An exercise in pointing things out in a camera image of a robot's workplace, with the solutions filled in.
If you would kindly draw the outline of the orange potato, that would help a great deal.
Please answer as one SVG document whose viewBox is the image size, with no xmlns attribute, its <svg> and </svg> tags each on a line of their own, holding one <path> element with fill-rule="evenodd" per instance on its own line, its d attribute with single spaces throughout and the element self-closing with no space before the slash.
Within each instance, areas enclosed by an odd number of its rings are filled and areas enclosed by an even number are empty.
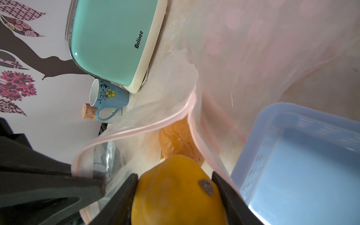
<svg viewBox="0 0 360 225">
<path fill-rule="evenodd" d="M 199 166 L 205 162 L 191 135 L 188 117 L 162 128 L 158 140 L 164 158 L 184 155 L 193 159 Z"/>
<path fill-rule="evenodd" d="M 141 175 L 133 200 L 133 225 L 227 225 L 216 184 L 191 158 L 169 157 Z"/>
</svg>

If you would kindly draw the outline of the clear zipper bag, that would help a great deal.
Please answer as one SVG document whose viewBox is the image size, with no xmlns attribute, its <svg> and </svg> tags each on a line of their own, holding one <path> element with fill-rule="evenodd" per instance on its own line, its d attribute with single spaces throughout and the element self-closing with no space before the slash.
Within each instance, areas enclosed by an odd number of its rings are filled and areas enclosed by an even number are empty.
<svg viewBox="0 0 360 225">
<path fill-rule="evenodd" d="M 159 131 L 185 117 L 202 169 L 242 197 L 232 171 L 276 103 L 360 123 L 359 1 L 196 1 L 145 86 L 72 164 L 74 176 L 105 182 L 104 197 L 80 210 L 85 224 L 132 173 L 164 161 Z"/>
</svg>

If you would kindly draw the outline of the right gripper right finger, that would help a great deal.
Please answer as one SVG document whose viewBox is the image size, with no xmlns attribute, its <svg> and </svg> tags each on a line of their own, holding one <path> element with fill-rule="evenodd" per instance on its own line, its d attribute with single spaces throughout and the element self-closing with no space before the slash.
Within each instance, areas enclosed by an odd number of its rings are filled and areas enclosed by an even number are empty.
<svg viewBox="0 0 360 225">
<path fill-rule="evenodd" d="M 230 225 L 263 225 L 260 219 L 251 212 L 238 192 L 216 172 L 212 173 L 212 181 L 218 187 Z"/>
</svg>

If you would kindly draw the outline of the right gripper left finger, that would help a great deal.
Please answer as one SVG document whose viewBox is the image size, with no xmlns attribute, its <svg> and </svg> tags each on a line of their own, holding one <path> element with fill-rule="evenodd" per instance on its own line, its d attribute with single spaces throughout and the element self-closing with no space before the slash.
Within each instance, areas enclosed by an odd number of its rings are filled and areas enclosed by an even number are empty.
<svg viewBox="0 0 360 225">
<path fill-rule="evenodd" d="M 138 185 L 138 175 L 132 173 L 90 225 L 131 225 L 131 211 Z"/>
</svg>

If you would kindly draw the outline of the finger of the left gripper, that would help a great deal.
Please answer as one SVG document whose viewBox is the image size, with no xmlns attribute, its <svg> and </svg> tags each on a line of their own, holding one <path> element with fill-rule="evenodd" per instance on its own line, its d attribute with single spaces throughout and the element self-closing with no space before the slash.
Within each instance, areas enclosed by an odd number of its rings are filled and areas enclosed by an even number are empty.
<svg viewBox="0 0 360 225">
<path fill-rule="evenodd" d="M 1 137 L 2 225 L 57 225 L 104 195 L 102 181 Z"/>
</svg>

